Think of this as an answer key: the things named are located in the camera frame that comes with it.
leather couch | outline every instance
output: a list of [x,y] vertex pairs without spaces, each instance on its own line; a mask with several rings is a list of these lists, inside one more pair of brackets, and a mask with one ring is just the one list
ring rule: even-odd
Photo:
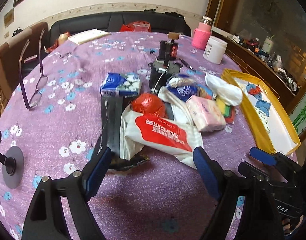
[[[19,84],[18,66],[24,44],[27,39],[30,40],[30,44],[23,58],[38,55],[39,39],[42,29],[45,30],[43,38],[45,39],[46,36],[49,36],[49,26],[46,22],[41,22],[24,29],[19,34],[10,38],[8,42],[0,46],[0,88],[7,100],[11,98],[12,92]],[[22,73],[26,76],[31,70],[32,69],[22,69]]]
[[49,31],[49,40],[46,43],[52,46],[59,35],[69,32],[71,35],[83,31],[98,29],[107,32],[118,32],[123,24],[135,21],[147,21],[152,32],[169,33],[177,32],[191,36],[191,29],[186,24],[184,17],[177,13],[157,13],[152,10],[144,12],[106,12],[73,17],[55,22]]

pink bottle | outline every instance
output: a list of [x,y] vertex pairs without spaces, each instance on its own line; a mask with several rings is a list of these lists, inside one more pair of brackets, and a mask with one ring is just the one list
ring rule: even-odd
[[194,30],[192,46],[197,49],[205,50],[207,42],[211,36],[212,19],[203,16],[203,19],[198,24],[198,28]]

black sofa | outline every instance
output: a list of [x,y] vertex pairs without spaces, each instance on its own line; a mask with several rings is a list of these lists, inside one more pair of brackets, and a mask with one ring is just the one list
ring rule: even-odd
[[45,40],[46,47],[54,44],[59,35],[69,32],[71,35],[83,31],[98,29],[107,32],[118,32],[123,24],[135,21],[147,21],[151,24],[152,32],[177,32],[191,36],[191,29],[184,17],[177,13],[157,13],[153,10],[106,12],[73,17],[55,22]]

round table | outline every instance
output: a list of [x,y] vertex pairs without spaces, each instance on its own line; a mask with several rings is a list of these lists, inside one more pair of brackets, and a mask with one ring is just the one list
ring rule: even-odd
[[[0,119],[0,152],[19,146],[24,155],[24,176],[18,188],[10,190],[3,182],[0,164],[0,220],[15,239],[22,227],[31,198],[41,178],[63,178],[82,170],[101,134],[99,88],[106,74],[135,72],[149,91],[150,68],[158,54],[162,33],[112,33],[77,46],[66,41],[43,60],[48,84],[42,99],[32,110],[25,108],[18,86]],[[183,67],[182,73],[205,84],[205,72],[220,76],[225,68],[240,70],[224,55],[220,65],[203,58],[203,51],[181,36],[178,56],[197,73]],[[30,97],[40,77],[36,67],[25,79]],[[238,174],[240,162],[261,167],[248,157],[255,146],[248,124],[236,108],[233,125],[221,131],[202,133],[204,149],[224,170]],[[105,237],[109,239],[199,239],[216,206],[198,174],[173,156],[145,147],[148,163],[128,172],[107,172],[98,194],[89,206]],[[63,209],[72,239],[79,239],[63,198]],[[243,199],[239,198],[227,239],[233,239],[240,219]]]

metal screw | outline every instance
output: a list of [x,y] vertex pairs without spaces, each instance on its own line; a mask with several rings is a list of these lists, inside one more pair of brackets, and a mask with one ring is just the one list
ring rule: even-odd
[[264,180],[264,176],[262,176],[262,175],[257,175],[257,176],[256,176],[256,179],[259,180],[259,181],[263,181],[263,180]]
[[81,172],[80,171],[75,171],[72,173],[73,177],[77,178],[78,176],[81,175]]
[[226,177],[232,177],[233,176],[233,172],[232,171],[230,171],[230,170],[225,170],[224,171],[224,175],[226,176]]
[[42,179],[41,179],[43,182],[47,182],[49,180],[49,176],[44,176]]

